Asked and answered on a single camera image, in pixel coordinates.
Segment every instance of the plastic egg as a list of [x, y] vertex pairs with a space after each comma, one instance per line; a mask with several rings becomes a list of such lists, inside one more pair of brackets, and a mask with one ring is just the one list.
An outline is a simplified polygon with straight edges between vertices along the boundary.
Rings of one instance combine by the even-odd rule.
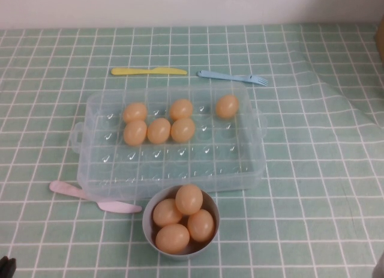
[[175, 101], [169, 110], [169, 116], [174, 121], [182, 118], [188, 118], [192, 115], [192, 113], [193, 105], [187, 99], [180, 99]]
[[126, 123], [138, 120], [144, 121], [147, 113], [148, 110], [143, 103], [132, 103], [125, 108], [122, 119]]
[[153, 144], [161, 144], [168, 140], [170, 122], [165, 118], [156, 119], [148, 127], [148, 140]]
[[157, 226], [164, 227], [169, 224], [179, 223], [182, 219], [182, 214], [176, 208], [174, 199], [165, 199], [156, 205], [153, 219]]
[[193, 137], [194, 131], [193, 120], [191, 118], [182, 118], [173, 123], [170, 135], [175, 142], [185, 143]]
[[124, 142], [129, 146], [137, 146], [144, 142], [147, 127], [144, 121], [129, 122], [124, 128]]
[[201, 209], [188, 218], [187, 228], [194, 241], [205, 242], [212, 238], [215, 222], [208, 211]]
[[198, 186], [187, 184], [176, 193], [176, 207], [184, 215], [192, 215], [200, 210], [203, 205], [203, 193]]
[[183, 251], [190, 241], [188, 229], [181, 224], [167, 225], [156, 235], [156, 247], [168, 254]]
[[225, 95], [216, 103], [216, 114], [223, 119], [229, 119], [236, 115], [239, 109], [239, 100], [235, 95]]

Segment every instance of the pink plastic knife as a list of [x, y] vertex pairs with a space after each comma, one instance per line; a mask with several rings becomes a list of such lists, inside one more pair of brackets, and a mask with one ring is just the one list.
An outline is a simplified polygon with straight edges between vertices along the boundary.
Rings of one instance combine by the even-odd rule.
[[[63, 195], [68, 195], [72, 197], [82, 198], [84, 200], [89, 200], [82, 189], [79, 189], [63, 181], [52, 181], [49, 184], [49, 189], [55, 193], [60, 193]], [[138, 213], [138, 212], [141, 212], [142, 210], [141, 206], [123, 203], [119, 201], [95, 202], [95, 203], [97, 203], [100, 209], [107, 212], [113, 212], [113, 213], [129, 214], [129, 213]]]

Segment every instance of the egg carton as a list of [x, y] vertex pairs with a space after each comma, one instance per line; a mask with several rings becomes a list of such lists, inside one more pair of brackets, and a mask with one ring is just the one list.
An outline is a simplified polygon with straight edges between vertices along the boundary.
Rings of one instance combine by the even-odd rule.
[[[239, 110], [234, 118], [221, 119], [215, 104], [227, 94], [238, 98]], [[136, 147], [124, 142], [122, 113], [128, 104], [146, 104], [150, 125], [161, 117], [171, 121], [168, 111], [181, 98], [194, 106], [190, 141], [177, 144], [170, 138], [155, 145], [146, 140]], [[80, 154], [77, 180], [85, 193], [96, 201], [129, 201], [188, 183], [206, 192], [254, 188], [266, 165], [265, 133], [265, 118], [252, 109], [246, 87], [223, 82], [99, 92], [88, 98], [85, 121], [75, 125], [70, 140]]]

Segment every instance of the bowl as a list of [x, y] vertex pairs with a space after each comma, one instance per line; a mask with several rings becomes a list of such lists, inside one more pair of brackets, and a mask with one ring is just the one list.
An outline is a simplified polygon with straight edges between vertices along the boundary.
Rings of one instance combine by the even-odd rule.
[[[202, 191], [203, 205], [201, 209], [208, 211], [212, 215], [212, 218], [214, 219], [214, 222], [215, 222], [215, 231], [212, 238], [209, 241], [206, 241], [204, 243], [198, 243], [190, 239], [190, 242], [188, 243], [187, 247], [177, 255], [171, 255], [163, 251], [160, 251], [155, 245], [155, 240], [156, 240], [156, 235], [161, 228], [154, 223], [152, 219], [152, 213], [156, 205], [160, 203], [162, 200], [168, 199], [168, 198], [175, 198], [177, 191], [181, 187], [182, 185], [173, 186], [158, 192], [155, 196], [151, 198], [151, 200], [149, 200], [143, 213], [142, 226], [143, 226], [143, 231], [144, 231], [146, 240], [156, 251], [160, 252], [162, 255], [173, 260], [188, 260], [202, 253], [205, 249], [209, 247], [209, 245], [212, 243], [212, 241], [216, 237], [218, 227], [220, 225], [220, 215], [214, 200], [206, 192]], [[188, 220], [188, 216], [184, 216], [181, 219], [180, 224], [187, 226], [187, 220]]]

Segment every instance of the yellow plastic knife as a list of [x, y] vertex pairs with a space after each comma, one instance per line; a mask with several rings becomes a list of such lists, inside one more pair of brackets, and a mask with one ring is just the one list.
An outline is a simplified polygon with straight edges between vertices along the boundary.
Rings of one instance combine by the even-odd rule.
[[113, 68], [111, 71], [112, 75], [140, 75], [140, 74], [164, 74], [164, 75], [186, 75], [187, 71], [176, 69], [176, 68], [167, 68], [167, 67], [157, 67], [153, 69], [136, 69], [136, 68]]

